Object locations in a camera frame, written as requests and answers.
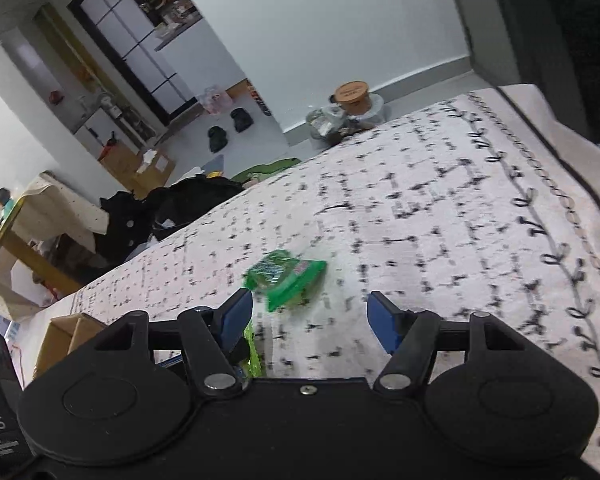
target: black slipper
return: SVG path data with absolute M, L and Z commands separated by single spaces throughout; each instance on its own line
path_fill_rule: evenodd
M 231 118 L 234 120 L 235 131 L 240 133 L 253 124 L 253 119 L 244 108 L 236 108 L 231 112 Z
M 209 149 L 211 153 L 217 153 L 222 150 L 228 143 L 226 140 L 226 131 L 220 126 L 212 126 L 208 131 Z

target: screw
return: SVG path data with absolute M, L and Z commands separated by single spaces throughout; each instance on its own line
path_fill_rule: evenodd
M 213 374 L 205 378 L 205 386 L 212 390 L 226 390 L 235 384 L 235 377 L 229 374 Z
M 300 393 L 303 395 L 315 395 L 318 393 L 318 388 L 312 384 L 305 384 L 304 386 L 300 386 Z
M 403 390 L 411 384 L 411 379 L 402 374 L 387 374 L 380 377 L 380 384 L 385 390 Z

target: person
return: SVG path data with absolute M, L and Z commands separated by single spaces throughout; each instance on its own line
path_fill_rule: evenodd
M 15 204 L 15 202 L 13 201 L 13 198 L 11 198 L 11 191 L 9 191 L 8 189 L 6 189 L 4 187 L 1 187 L 0 188 L 0 209 L 2 211 L 2 215 L 0 216 L 0 224 L 2 224 L 4 219 L 7 218 L 7 216 L 9 216 L 9 213 L 13 209 L 14 204 Z

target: table leg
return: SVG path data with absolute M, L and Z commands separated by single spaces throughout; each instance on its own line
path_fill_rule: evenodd
M 73 294 L 82 288 L 78 282 L 56 269 L 11 230 L 4 233 L 1 245 L 29 269 L 33 270 L 37 276 L 40 276 L 47 285 L 63 294 Z

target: pink bag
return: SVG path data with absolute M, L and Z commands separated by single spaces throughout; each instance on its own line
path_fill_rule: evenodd
M 205 88 L 205 93 L 196 95 L 196 99 L 210 115 L 220 115 L 224 112 L 229 112 L 234 106 L 234 100 L 218 85 Z

